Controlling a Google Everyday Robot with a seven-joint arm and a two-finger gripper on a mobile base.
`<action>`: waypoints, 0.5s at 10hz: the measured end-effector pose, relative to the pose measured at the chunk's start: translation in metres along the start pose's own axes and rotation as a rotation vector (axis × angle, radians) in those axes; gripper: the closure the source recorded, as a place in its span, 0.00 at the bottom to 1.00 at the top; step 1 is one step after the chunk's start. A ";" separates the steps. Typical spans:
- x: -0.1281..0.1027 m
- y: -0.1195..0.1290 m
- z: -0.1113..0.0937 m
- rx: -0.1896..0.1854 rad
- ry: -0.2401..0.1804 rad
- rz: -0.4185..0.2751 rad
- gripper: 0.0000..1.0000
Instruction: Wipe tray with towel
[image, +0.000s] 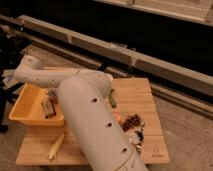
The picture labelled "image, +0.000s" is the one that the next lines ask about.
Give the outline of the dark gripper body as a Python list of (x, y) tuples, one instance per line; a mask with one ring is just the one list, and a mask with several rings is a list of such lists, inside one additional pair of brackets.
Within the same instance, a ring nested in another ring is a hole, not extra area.
[(46, 119), (52, 118), (56, 115), (54, 104), (57, 103), (57, 90), (48, 89), (46, 97), (42, 100), (41, 105)]

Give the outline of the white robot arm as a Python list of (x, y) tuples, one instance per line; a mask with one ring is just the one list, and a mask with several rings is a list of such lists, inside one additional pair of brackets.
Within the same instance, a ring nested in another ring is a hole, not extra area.
[(92, 69), (46, 69), (31, 55), (22, 58), (14, 78), (55, 88), (68, 128), (94, 171), (149, 171), (104, 99), (113, 77)]

